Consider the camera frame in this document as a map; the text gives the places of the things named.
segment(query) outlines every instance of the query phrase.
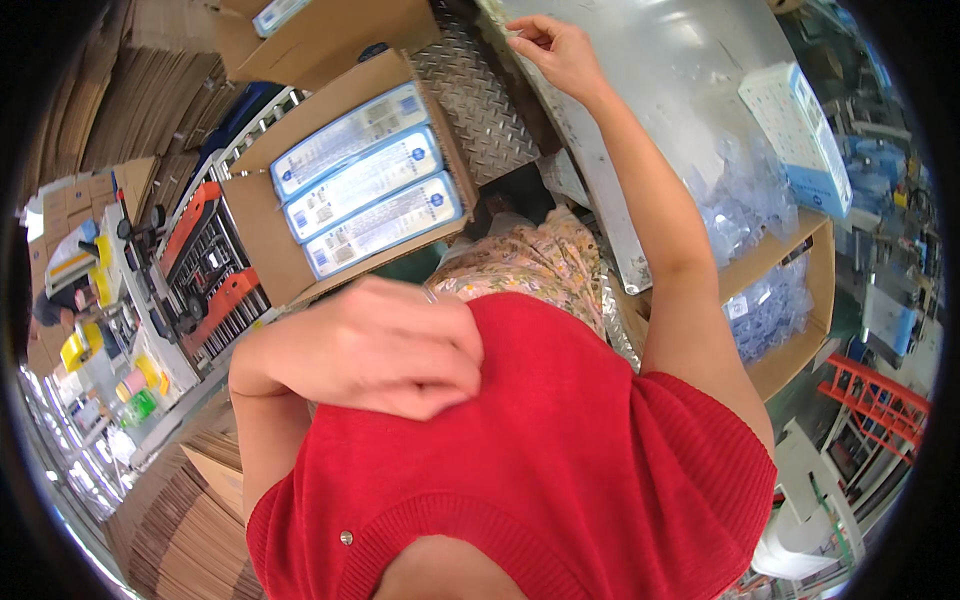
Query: metal table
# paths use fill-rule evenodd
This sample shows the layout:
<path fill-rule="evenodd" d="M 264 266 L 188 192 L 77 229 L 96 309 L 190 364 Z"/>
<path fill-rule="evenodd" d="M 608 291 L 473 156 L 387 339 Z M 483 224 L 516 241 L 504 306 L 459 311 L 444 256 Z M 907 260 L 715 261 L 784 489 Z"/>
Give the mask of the metal table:
<path fill-rule="evenodd" d="M 763 0 L 479 0 L 501 26 L 538 12 L 591 35 L 613 88 L 626 100 L 681 178 L 695 167 L 712 187 L 723 162 L 721 132 L 747 146 L 762 136 L 736 94 L 743 76 L 793 51 Z M 643 250 L 600 131 L 578 102 L 549 84 L 526 59 L 528 79 L 573 154 L 628 293 L 652 285 Z"/>

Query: dark shirt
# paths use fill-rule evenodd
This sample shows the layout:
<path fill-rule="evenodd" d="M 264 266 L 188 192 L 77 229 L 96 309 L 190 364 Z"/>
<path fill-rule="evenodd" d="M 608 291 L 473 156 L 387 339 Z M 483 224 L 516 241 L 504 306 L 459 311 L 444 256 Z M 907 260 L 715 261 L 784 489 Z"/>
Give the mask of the dark shirt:
<path fill-rule="evenodd" d="M 52 297 L 47 298 L 47 293 L 40 292 L 34 303 L 34 317 L 44 327 L 53 327 L 60 322 L 60 310 L 66 308 L 73 314 L 79 314 L 77 310 L 76 294 L 77 290 L 86 287 L 86 277 L 80 277 L 70 285 L 67 285 Z"/>

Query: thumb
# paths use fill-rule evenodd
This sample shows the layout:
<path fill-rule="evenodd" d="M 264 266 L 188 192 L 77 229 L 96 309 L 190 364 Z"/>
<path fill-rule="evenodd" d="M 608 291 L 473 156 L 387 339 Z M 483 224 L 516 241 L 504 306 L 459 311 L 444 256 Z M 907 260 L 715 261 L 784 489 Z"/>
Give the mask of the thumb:
<path fill-rule="evenodd" d="M 526 37 L 510 37 L 507 39 L 507 43 L 510 44 L 510 47 L 514 49 L 514 52 L 522 57 L 530 59 L 530 61 L 536 66 L 541 66 L 543 64 L 543 60 L 550 54 Z"/>

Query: ribbed neckline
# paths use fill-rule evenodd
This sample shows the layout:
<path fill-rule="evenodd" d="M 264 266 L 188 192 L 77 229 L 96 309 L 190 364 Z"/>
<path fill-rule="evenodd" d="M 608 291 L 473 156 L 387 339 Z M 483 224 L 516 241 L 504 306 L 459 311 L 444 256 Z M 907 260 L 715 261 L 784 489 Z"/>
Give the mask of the ribbed neckline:
<path fill-rule="evenodd" d="M 534 533 L 493 506 L 452 492 L 415 496 L 353 532 L 337 597 L 368 600 L 383 571 L 417 538 L 448 536 L 500 565 L 530 598 L 589 598 L 561 559 Z"/>

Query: white sticker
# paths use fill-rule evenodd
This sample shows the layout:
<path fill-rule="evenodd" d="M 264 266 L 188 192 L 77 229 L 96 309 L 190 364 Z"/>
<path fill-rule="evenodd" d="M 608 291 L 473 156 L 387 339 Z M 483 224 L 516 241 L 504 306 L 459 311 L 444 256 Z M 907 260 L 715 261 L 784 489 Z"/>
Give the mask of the white sticker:
<path fill-rule="evenodd" d="M 727 302 L 727 315 L 731 321 L 735 321 L 747 314 L 747 299 L 743 294 L 737 294 Z"/>

